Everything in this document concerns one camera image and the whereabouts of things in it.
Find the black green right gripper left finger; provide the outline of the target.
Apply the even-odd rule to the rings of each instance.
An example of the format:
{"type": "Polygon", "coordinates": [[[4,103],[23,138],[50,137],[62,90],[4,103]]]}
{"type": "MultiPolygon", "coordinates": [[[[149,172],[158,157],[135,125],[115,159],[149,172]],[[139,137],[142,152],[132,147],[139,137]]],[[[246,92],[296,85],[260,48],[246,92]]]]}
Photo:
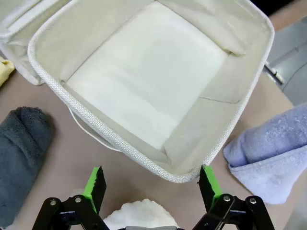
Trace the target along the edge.
{"type": "Polygon", "coordinates": [[[108,226],[99,216],[106,191],[106,182],[101,166],[95,167],[80,195],[66,201],[47,198],[37,215],[34,230],[69,230],[80,225],[84,230],[107,230],[108,226]]]}

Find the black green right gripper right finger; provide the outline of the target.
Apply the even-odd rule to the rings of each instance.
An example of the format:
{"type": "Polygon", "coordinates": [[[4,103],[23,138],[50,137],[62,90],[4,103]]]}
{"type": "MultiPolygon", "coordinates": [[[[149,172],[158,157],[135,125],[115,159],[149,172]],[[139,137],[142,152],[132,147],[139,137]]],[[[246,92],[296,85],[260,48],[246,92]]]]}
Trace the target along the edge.
{"type": "Polygon", "coordinates": [[[206,214],[195,225],[195,230],[221,230],[226,224],[238,230],[274,229],[263,200],[255,195],[241,200],[223,193],[212,167],[201,167],[198,185],[206,214]]]}

